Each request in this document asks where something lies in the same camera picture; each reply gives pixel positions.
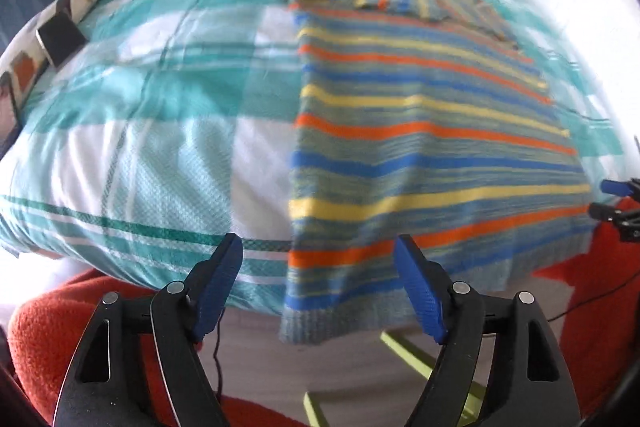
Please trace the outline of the striped knit sweater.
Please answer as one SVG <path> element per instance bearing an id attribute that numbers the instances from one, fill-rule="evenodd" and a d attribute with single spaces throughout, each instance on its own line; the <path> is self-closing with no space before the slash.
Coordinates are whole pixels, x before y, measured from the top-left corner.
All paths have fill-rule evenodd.
<path id="1" fill-rule="evenodd" d="M 583 253 L 591 198 L 547 83 L 485 0 L 288 0 L 302 63 L 281 337 L 404 323 L 411 236 L 480 291 Z"/>

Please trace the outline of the orange fleece trouser leg left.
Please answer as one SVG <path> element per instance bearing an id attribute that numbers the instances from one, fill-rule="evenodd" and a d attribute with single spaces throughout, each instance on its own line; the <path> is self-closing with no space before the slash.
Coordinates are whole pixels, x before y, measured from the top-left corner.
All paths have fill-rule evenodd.
<path id="1" fill-rule="evenodd" d="M 9 348 L 26 397 L 51 425 L 67 367 L 101 297 L 116 291 L 124 298 L 152 296 L 155 291 L 108 277 L 96 269 L 72 277 L 58 289 L 18 307 L 9 321 Z M 150 335 L 140 346 L 152 410 L 167 426 L 177 426 L 166 395 Z M 231 426 L 306 426 L 254 402 L 223 397 Z"/>

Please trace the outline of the orange fleece trouser leg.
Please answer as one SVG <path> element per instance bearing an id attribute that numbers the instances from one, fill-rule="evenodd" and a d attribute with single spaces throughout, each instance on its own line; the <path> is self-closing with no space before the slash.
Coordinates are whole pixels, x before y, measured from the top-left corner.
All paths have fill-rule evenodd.
<path id="1" fill-rule="evenodd" d="M 26 397 L 51 425 L 67 367 L 101 297 L 116 291 L 124 298 L 152 296 L 155 291 L 108 277 L 96 269 L 72 277 L 58 289 L 18 307 L 9 321 L 9 348 Z M 140 346 L 152 410 L 167 426 L 177 426 L 166 395 L 150 335 Z M 223 397 L 231 426 L 306 426 L 254 402 Z"/>
<path id="2" fill-rule="evenodd" d="M 566 309 L 550 312 L 582 415 L 596 413 L 639 358 L 639 245 L 614 225 L 594 229 L 589 251 L 535 273 L 573 289 Z"/>

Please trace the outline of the orange fleece trouser leg right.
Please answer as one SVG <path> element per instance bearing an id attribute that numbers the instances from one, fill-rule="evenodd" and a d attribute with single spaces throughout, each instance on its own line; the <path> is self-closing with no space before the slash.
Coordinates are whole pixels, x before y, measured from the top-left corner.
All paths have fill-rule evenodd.
<path id="1" fill-rule="evenodd" d="M 639 245 L 614 225 L 594 229 L 589 251 L 535 273 L 573 289 L 566 309 L 550 312 L 582 415 L 596 413 L 639 358 Z"/>

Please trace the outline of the teal plaid bed cover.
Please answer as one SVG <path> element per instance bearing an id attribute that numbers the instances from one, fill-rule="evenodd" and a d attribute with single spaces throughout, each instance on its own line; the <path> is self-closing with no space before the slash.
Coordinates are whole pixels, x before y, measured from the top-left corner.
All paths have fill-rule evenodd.
<path id="1" fill-rule="evenodd" d="M 568 43 L 526 0 L 485 0 L 549 88 L 591 187 L 626 178 L 620 135 Z M 1 243 L 162 287 L 241 236 L 231 306 L 282 319 L 302 87 L 288 0 L 99 0 L 1 161 Z"/>

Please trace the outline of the patterned cushion at bedside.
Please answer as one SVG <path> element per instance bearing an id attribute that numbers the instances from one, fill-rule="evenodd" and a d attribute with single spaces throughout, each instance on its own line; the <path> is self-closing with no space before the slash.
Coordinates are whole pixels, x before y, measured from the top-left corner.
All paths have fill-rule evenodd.
<path id="1" fill-rule="evenodd" d="M 20 113 L 42 75 L 48 57 L 37 30 L 50 18 L 65 13 L 78 24 L 99 0 L 56 0 L 32 17 L 1 55 L 1 147 L 11 146 L 21 131 Z"/>

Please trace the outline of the yellow green stool frame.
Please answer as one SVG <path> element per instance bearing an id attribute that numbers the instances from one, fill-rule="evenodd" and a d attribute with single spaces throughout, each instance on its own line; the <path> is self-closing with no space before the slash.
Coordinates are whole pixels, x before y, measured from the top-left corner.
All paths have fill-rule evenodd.
<path id="1" fill-rule="evenodd" d="M 411 339 L 413 329 L 384 331 L 378 340 L 381 372 L 337 387 L 307 391 L 303 407 L 311 426 L 390 426 L 413 407 L 434 374 L 436 359 Z"/>

